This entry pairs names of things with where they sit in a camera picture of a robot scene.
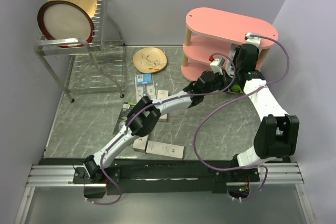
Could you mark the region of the white razor box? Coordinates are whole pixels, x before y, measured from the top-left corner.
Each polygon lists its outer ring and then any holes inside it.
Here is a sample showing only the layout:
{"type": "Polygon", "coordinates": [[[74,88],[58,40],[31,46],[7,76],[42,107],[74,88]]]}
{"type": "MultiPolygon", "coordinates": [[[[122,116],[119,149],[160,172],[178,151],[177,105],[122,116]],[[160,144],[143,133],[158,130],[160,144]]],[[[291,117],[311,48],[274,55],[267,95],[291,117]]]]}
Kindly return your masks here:
{"type": "Polygon", "coordinates": [[[175,159],[183,159],[184,146],[148,141],[145,152],[175,159]]]}
{"type": "MultiPolygon", "coordinates": [[[[169,91],[168,90],[158,90],[157,91],[157,95],[156,95],[156,98],[157,99],[165,99],[169,96],[169,91]]],[[[166,122],[167,121],[167,114],[165,115],[162,115],[160,118],[159,118],[159,121],[160,122],[166,122]]]]}

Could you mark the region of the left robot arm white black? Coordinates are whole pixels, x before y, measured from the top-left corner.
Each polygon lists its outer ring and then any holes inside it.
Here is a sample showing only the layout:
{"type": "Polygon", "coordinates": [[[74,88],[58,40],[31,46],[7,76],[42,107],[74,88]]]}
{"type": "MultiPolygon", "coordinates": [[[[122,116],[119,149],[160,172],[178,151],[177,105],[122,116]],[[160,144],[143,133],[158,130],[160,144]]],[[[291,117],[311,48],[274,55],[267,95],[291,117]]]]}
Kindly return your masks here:
{"type": "Polygon", "coordinates": [[[85,158],[83,166],[85,176],[93,183],[104,177],[104,168],[131,143],[151,133],[159,118],[177,110],[186,110],[203,102],[210,94],[223,92],[233,85],[235,77],[226,72],[204,71],[196,80],[189,83],[182,91],[164,99],[152,100],[144,96],[128,113],[121,130],[101,150],[85,158]]]}

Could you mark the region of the pink three-tier shelf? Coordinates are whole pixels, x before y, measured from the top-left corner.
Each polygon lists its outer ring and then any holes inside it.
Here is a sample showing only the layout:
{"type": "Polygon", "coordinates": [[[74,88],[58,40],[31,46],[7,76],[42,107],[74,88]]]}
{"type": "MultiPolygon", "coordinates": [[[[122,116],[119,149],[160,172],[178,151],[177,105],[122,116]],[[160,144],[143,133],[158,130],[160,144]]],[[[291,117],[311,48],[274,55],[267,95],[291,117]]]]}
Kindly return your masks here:
{"type": "Polygon", "coordinates": [[[247,33],[278,39],[276,28],[262,19],[208,7],[189,11],[181,65],[184,78],[195,81],[203,71],[210,70],[209,57],[213,53],[233,57],[247,33]]]}

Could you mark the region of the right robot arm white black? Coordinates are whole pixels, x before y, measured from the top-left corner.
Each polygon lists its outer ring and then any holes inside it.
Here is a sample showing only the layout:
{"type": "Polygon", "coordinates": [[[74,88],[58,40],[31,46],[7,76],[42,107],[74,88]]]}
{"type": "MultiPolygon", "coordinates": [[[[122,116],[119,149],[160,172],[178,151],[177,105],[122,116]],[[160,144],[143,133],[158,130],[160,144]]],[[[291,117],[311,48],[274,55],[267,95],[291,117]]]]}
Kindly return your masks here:
{"type": "Polygon", "coordinates": [[[258,56],[257,46],[242,44],[234,57],[236,83],[248,95],[260,118],[253,146],[237,154],[237,164],[229,169],[235,181],[248,175],[247,166],[292,156],[297,146],[299,119],[289,115],[270,92],[264,76],[256,70],[258,56]]]}

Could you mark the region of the white razor box slanted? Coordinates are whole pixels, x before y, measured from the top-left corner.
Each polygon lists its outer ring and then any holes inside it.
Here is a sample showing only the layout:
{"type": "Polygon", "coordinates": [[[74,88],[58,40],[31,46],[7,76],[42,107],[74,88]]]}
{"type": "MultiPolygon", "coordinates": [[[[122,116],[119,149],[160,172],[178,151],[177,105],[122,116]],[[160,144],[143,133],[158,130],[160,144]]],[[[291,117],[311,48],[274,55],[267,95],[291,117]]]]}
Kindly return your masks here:
{"type": "Polygon", "coordinates": [[[137,152],[145,152],[148,143],[148,136],[140,137],[133,142],[132,148],[137,152]]]}

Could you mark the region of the white razor box bottom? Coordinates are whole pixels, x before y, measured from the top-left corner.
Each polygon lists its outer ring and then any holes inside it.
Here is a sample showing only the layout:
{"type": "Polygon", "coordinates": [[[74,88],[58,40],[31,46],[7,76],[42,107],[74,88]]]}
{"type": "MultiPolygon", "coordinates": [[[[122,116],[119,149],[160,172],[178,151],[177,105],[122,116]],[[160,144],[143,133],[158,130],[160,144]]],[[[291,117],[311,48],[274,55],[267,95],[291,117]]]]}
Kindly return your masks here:
{"type": "Polygon", "coordinates": [[[183,159],[184,146],[148,141],[145,152],[175,159],[183,159]]]}

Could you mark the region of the black green razor box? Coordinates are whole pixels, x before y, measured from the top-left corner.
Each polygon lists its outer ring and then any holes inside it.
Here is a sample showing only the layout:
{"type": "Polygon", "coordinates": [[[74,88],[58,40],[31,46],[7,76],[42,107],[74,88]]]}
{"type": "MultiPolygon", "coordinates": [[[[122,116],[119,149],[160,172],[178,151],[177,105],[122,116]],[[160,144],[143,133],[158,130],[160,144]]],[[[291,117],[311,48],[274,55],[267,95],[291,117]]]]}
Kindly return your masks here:
{"type": "Polygon", "coordinates": [[[241,90],[240,86],[235,84],[227,89],[227,92],[234,93],[234,94],[241,94],[243,91],[241,90]]]}
{"type": "Polygon", "coordinates": [[[113,130],[113,136],[116,136],[125,125],[129,112],[134,108],[135,103],[124,102],[119,113],[116,125],[113,130]]]}

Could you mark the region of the blue razor blister pack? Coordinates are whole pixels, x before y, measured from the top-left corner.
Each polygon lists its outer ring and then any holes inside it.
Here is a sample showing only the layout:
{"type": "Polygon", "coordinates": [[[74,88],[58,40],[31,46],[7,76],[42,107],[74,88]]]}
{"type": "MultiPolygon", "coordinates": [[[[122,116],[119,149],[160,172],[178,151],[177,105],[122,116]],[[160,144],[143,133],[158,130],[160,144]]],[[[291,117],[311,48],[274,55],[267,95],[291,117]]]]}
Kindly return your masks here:
{"type": "Polygon", "coordinates": [[[237,49],[237,45],[236,44],[232,44],[228,53],[228,56],[230,57],[231,61],[228,61],[227,65],[226,65],[226,72],[227,74],[232,78],[234,76],[235,70],[234,70],[234,64],[235,64],[235,60],[234,60],[234,56],[236,54],[236,49],[237,49]]]}
{"type": "Polygon", "coordinates": [[[154,79],[151,73],[135,75],[136,101],[139,102],[143,96],[148,96],[151,100],[156,99],[154,79]]]}

